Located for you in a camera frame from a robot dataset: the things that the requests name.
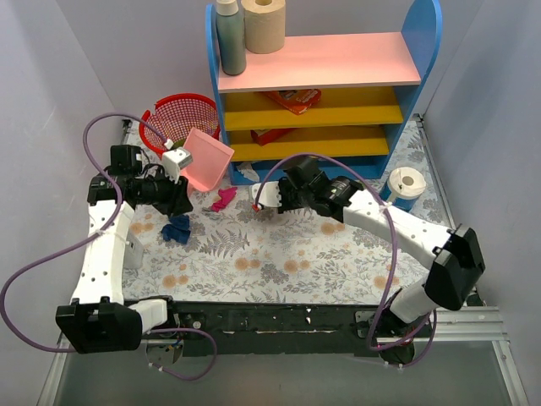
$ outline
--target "floral mat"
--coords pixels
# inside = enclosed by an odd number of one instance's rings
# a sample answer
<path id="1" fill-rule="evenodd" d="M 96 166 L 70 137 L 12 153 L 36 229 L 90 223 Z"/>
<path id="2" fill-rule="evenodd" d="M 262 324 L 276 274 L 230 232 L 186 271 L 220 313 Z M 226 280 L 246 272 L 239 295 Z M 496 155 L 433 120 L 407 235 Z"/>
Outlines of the floral mat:
<path id="1" fill-rule="evenodd" d="M 134 126 L 128 143 L 145 147 Z M 150 159 L 156 156 L 148 151 Z M 415 122 L 408 123 L 383 179 L 395 167 L 414 167 L 427 189 L 412 214 L 447 224 Z M 384 180 L 372 185 L 380 189 Z M 230 187 L 224 178 L 222 188 Z M 215 213 L 217 193 L 191 196 L 191 237 L 186 245 L 165 242 L 167 218 L 152 206 L 140 206 L 131 229 L 145 247 L 143 266 L 125 269 L 125 299 L 166 294 L 175 300 L 223 302 L 338 303 L 379 302 L 391 263 L 391 245 L 374 235 L 309 209 L 277 214 L 251 209 L 248 187 L 238 188 L 231 204 Z M 428 271 L 400 252 L 393 291 Z"/>

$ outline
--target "green object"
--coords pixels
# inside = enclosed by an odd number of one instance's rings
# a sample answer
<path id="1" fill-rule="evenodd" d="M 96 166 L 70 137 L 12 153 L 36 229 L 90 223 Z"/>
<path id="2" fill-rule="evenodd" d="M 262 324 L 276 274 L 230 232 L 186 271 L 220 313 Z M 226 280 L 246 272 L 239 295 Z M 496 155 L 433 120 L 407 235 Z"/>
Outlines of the green object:
<path id="1" fill-rule="evenodd" d="M 246 51 L 244 16 L 237 0 L 216 0 L 216 33 L 224 73 L 241 74 L 246 69 Z"/>
<path id="2" fill-rule="evenodd" d="M 172 149 L 180 148 L 181 146 L 184 146 L 184 142 L 186 142 L 185 138 L 182 138 L 181 140 L 178 140 L 172 145 Z"/>

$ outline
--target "red basket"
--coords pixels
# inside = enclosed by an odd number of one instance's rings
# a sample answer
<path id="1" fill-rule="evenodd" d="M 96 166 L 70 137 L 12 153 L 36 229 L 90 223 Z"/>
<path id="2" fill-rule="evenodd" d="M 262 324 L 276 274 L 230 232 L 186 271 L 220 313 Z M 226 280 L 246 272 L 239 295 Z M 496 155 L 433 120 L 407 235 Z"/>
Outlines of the red basket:
<path id="1" fill-rule="evenodd" d="M 147 110 L 142 118 L 154 125 L 173 142 L 186 139 L 193 127 L 218 140 L 220 124 L 216 104 L 208 97 L 194 93 L 172 95 L 159 100 L 155 110 L 154 114 Z M 161 159 L 161 154 L 167 149 L 163 146 L 160 137 L 141 123 L 139 124 L 139 135 L 145 145 Z"/>

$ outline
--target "gray wall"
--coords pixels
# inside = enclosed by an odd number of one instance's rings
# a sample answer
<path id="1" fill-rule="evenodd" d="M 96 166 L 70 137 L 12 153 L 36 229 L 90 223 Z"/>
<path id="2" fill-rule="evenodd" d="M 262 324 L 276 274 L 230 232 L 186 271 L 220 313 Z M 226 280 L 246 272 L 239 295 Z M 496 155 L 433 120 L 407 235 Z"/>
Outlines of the gray wall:
<path id="1" fill-rule="evenodd" d="M 539 0 L 485 0 L 426 114 L 453 214 L 478 231 L 481 294 L 501 308 L 532 405 L 541 404 L 539 15 Z"/>
<path id="2" fill-rule="evenodd" d="M 3 284 L 20 267 L 85 236 L 95 171 L 81 132 L 112 104 L 54 0 L 1 1 L 0 49 Z M 118 122 L 96 129 L 91 145 L 101 162 L 118 135 Z M 82 256 L 80 250 L 40 266 L 9 290 L 8 313 L 34 340 L 56 343 L 55 310 L 68 303 Z M 36 404 L 51 360 L 0 321 L 0 403 Z"/>
<path id="3" fill-rule="evenodd" d="M 440 1 L 445 19 L 443 43 L 418 112 L 428 106 L 482 2 Z M 211 96 L 205 5 L 212 0 L 57 2 L 116 108 L 142 114 L 171 94 Z M 400 30 L 412 2 L 287 0 L 287 35 Z"/>

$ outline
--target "bottle cap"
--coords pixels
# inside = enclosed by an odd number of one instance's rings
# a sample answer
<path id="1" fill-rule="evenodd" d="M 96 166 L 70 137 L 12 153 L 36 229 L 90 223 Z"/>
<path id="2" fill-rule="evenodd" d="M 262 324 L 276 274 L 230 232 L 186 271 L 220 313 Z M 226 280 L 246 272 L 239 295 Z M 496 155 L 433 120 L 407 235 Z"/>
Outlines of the bottle cap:
<path id="1" fill-rule="evenodd" d="M 216 12 L 219 15 L 234 15 L 237 11 L 237 0 L 216 0 Z"/>

